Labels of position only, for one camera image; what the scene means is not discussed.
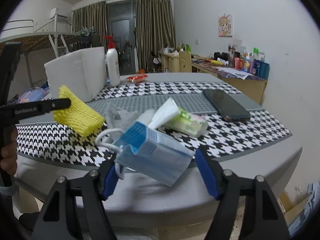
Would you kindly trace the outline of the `left hand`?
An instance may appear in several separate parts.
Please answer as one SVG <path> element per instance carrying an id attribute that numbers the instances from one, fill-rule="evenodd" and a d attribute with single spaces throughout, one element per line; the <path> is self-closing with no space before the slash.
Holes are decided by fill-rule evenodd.
<path id="1" fill-rule="evenodd" d="M 1 168 L 9 175 L 14 176 L 17 171 L 17 136 L 18 131 L 16 126 L 11 129 L 9 143 L 1 149 Z"/>

